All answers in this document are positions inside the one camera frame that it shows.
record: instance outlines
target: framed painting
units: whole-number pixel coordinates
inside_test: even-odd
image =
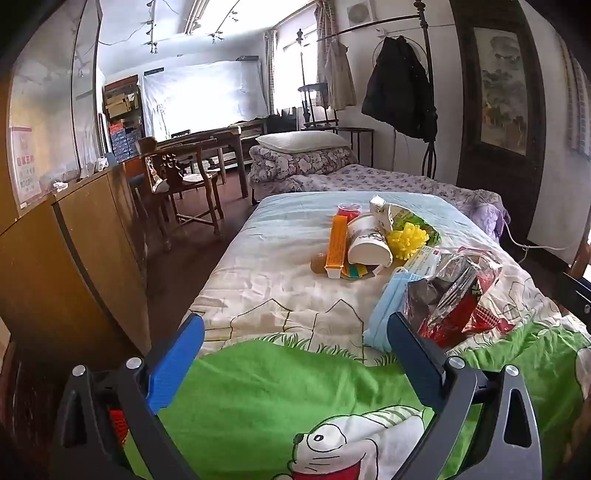
[[[528,102],[517,34],[475,28],[474,35],[482,82],[480,141],[525,155]]]
[[[450,0],[450,5],[464,91],[456,184],[501,195],[513,237],[524,243],[544,170],[540,57],[517,0]]]

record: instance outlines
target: snack package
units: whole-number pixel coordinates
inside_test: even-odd
[[[404,226],[407,223],[412,223],[427,232],[429,236],[429,240],[427,241],[428,246],[432,247],[438,244],[441,239],[439,233],[416,213],[400,205],[386,203],[379,195],[375,195],[370,200],[369,211],[377,217],[380,227],[386,232],[386,236],[390,232],[404,230]]]
[[[474,311],[502,265],[483,250],[461,248],[446,257],[434,277],[408,284],[404,313],[423,337],[449,349],[494,327]]]

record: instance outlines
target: cardboard box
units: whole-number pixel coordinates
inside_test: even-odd
[[[109,117],[113,118],[114,116],[121,115],[122,113],[130,112],[131,107],[129,106],[127,98],[124,98],[120,102],[107,105],[107,111],[109,112]]]
[[[107,98],[107,105],[111,105],[112,103],[119,103],[121,100],[124,100],[127,97],[126,94],[121,93],[120,95],[115,95],[111,98]]]

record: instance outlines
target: face mask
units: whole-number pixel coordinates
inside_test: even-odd
[[[407,283],[430,277],[441,259],[438,250],[422,247],[405,265],[394,270],[382,297],[369,317],[369,328],[363,332],[363,344],[382,352],[391,352],[387,326],[390,315],[402,311]]]
[[[394,272],[378,304],[369,317],[369,328],[363,333],[363,344],[382,352],[391,352],[386,328],[390,315],[402,310],[406,285],[422,277],[409,272]]]

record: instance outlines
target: red cup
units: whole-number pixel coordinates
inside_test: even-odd
[[[337,215],[347,217],[347,223],[361,214],[361,205],[358,203],[341,203]]]

